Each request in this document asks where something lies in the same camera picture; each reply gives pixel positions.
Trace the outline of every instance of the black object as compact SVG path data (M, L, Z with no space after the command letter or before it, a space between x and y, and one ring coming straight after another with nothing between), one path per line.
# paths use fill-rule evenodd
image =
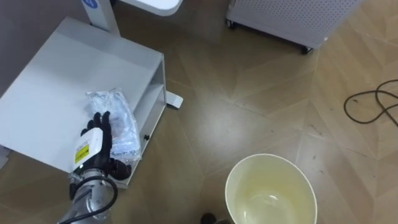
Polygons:
M77 217L70 218L68 220L65 220L65 221L59 223L59 224L70 224L70 223L77 222L79 220L83 220L85 218L89 218L89 217L92 217L94 215L103 213L103 212L107 211L108 209L110 209L112 207L112 205L115 203L116 199L118 199L118 186L116 186L116 184L111 179L109 179L107 177L102 177L102 176L94 176L94 177L85 178L84 180L79 182L79 184L77 184L75 193L77 192L77 190L81 186L83 186L83 184L85 184L85 183L87 183L89 181L92 181L92 180L103 180L103 181L109 183L112 186L112 189L113 189L112 200L107 205L105 205L104 207L102 207L102 208L100 208L98 210L95 210L94 212L89 212L89 213L86 213L86 214L83 214L83 215L79 215Z
M313 51L313 48L312 48L312 47L303 46L303 47L301 48L301 54L302 54L302 55L307 55L307 54L309 54L311 51Z
M200 224L231 224L228 220L217 220L213 213L206 213L200 218Z
M103 132L103 142L100 152L84 162L83 167L77 168L74 173L81 175L85 170L99 169L104 172L105 176L110 174L116 180L124 180L131 175L130 165L125 165L123 162L111 158L112 127L109 123L110 114L109 111L105 112L101 119L101 114L95 113L94 118L87 123L87 128L81 131L80 136L93 128L101 128Z
M118 1L118 0L110 0L111 6L113 7L113 6L116 4L117 1Z
M236 23L234 21L229 20L229 19L225 20L225 24L230 29L235 29L235 27L236 27Z
M390 114L390 112L388 112L389 109L398 106L398 103L397 103L397 104L394 104L394 105L391 105L391 106L388 106L388 107L386 108L386 107L380 102L380 99L379 99L379 93L386 94L386 95L389 95L389 96L394 97L395 99L398 99L398 96L397 96L397 95L392 94L392 93L390 93L390 92L388 92L388 91L385 91L385 90L380 90L380 88L383 87L385 84L392 83L392 82L398 82L398 80L389 80L389 81L386 81L386 82L380 84L380 85L376 88L376 90L363 91L363 92L361 92L361 93L357 93L357 94L354 94L354 95L348 97L347 100L344 102L344 112L347 114L347 116L348 116L351 120L353 120L353 121L355 121L355 122L357 122L357 123L359 123L359 124L369 124L369 123L372 123L372 122L374 122L375 120L379 119L380 116L381 116L382 114L386 114L386 115L390 118L390 120L398 127L398 122L394 119L394 117ZM354 97L356 97L356 96L365 95L365 94L369 94L369 93L374 93L374 98L375 98L377 104L380 106L381 112L380 112L375 118L370 119L369 121L359 121L359 120L353 118L353 117L348 113L348 111L347 111L347 104L348 104L348 102L350 101L350 99L352 99L352 98L354 98Z

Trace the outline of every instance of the bin rim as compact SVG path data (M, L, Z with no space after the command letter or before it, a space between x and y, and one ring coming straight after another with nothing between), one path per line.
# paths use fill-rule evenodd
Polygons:
M298 168L293 162L290 162L289 160L287 160L287 159L285 159L283 157L280 157L280 156L277 156L277 155L274 155L274 154L268 154L268 153L253 154L251 156L245 157L244 159L241 159L237 164L235 164L235 166L231 169L231 171L228 174L228 178L226 179L226 183L225 183L224 197L225 197L226 208L228 209L228 213L229 213L230 217L232 218L232 220L234 221L234 223L237 223L237 222L234 219L234 217L232 217L232 215L231 215L231 211L229 209L227 196L226 196L226 188L228 186L229 178L231 177L231 174L233 173L235 168L237 168L237 166L240 165L240 163L242 163L242 162L244 162L244 161L246 161L246 160L248 160L248 159L250 159L252 157L257 157L257 156L271 156L271 157L276 157L278 159L282 159L284 162L289 163L290 165L292 165L294 168L296 168L300 172L301 176L304 177L305 181L307 182L308 186L310 186L310 189L311 189L312 198L313 198L313 202L314 202L314 205L315 205L315 217L314 217L313 224L316 224L317 223L317 219L318 219L318 205L317 205L317 198L315 196L315 192L313 191L313 188L311 186L310 181L307 179L307 177L305 176L303 171L301 171L301 169Z

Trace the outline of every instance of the wood floor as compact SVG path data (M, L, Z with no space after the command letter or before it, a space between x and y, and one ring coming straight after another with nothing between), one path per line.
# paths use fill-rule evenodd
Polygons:
M303 170L318 224L398 223L398 128L386 116L356 124L343 111L346 97L398 77L397 1L364 2L308 56L251 29L228 30L225 0L184 1L166 18L121 2L114 9L123 37L165 54L167 88L184 102L165 110L113 223L198 223L208 211L228 218L226 177L258 152ZM356 118L378 114L372 95L355 100ZM0 170L1 223L55 223L67 195L66 174L13 153Z

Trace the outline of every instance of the electrical cord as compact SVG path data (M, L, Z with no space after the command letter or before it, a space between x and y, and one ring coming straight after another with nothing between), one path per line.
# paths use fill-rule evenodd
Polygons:
M388 106L388 107L386 108L386 107L380 102L380 99L379 99L379 93L382 93L382 94L386 94L386 95L392 96L392 97L394 97L395 99L398 100L398 96L397 96L397 95L392 94L392 93L390 93L390 92L388 92L388 91L380 90L381 87L383 87L384 85L386 85L386 84L388 84L388 83L392 83L392 82L398 82L398 80L389 80L389 81L386 81L386 82L380 84L380 85L376 88L376 90L363 91L363 92L356 93L356 94L354 94L354 95L348 97L348 98L346 99L346 101L344 102L344 112L346 113L346 115L347 115L351 120L353 120L353 121L355 121L355 122L357 122L357 123L359 123L359 124L370 124L370 123L372 123L372 122L375 122L375 120L379 119L381 115L386 114L386 115L390 118L390 120L398 127L398 122L397 122L397 120L395 120L394 117L393 117L393 116L390 114L390 112L389 112L389 109L398 106L398 103L397 103L397 104L394 104L394 105L391 105L391 106ZM352 99L352 98L354 98L354 97L356 97L356 96L361 96L361 95L365 95L365 94L369 94L369 93L374 93L374 97L375 97L375 99L376 99L376 102L377 102L377 104L380 106L380 108L382 109L382 111L381 111L375 118L370 119L369 121L360 121L360 120L357 120L357 119L353 118L353 117L348 113L348 111L347 111L347 103L349 102L350 99Z
M83 214L83 215L79 215L77 217L70 218L70 219L65 220L63 222L60 222L59 224L71 224L73 222L77 222L79 220L83 220L85 218L89 218L89 217L92 217L94 215L103 213L103 212L107 211L108 209L110 209L112 207L112 205L115 203L116 199L118 198L118 186L116 186L116 184L111 179L109 179L107 177L94 176L94 177L88 177L88 178L83 179L81 182L79 182L76 185L76 190L73 193L73 197L75 196L77 190L81 186L83 186L83 184L85 184L85 183L87 183L89 181L92 181L92 180L103 180L103 181L109 183L112 186L112 189L113 189L113 198L112 198L112 200L107 205L105 205L103 208L95 210L94 212L89 212L89 213L86 213L86 214Z

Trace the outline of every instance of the clear plastic bag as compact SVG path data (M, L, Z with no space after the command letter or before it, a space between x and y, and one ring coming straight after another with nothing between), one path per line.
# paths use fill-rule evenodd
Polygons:
M110 91L86 93L90 99L91 112L101 114L109 111L112 127L111 157L125 163L141 159L141 145L137 121L132 115L128 103L119 88Z

